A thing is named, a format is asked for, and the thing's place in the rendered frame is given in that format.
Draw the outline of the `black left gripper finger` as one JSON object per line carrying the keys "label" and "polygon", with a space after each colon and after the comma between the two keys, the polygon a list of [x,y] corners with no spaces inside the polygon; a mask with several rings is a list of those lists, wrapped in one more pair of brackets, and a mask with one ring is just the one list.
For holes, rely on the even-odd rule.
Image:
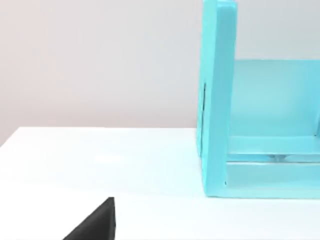
{"label": "black left gripper finger", "polygon": [[115,198],[108,197],[62,240],[115,240]]}

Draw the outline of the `light blue rack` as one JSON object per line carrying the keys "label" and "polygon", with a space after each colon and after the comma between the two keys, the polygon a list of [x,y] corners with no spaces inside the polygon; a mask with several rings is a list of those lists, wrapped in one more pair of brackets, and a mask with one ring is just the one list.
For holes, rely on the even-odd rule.
{"label": "light blue rack", "polygon": [[235,58],[235,0],[202,0],[196,148],[204,194],[320,199],[320,59]]}

